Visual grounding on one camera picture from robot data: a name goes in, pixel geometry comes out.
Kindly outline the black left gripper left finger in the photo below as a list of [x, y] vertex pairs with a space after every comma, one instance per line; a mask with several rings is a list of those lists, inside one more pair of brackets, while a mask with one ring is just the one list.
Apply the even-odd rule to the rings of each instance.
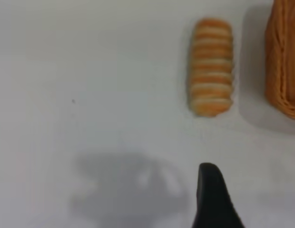
[[193, 228], [243, 228], [220, 169], [201, 163], [197, 180], [197, 212]]

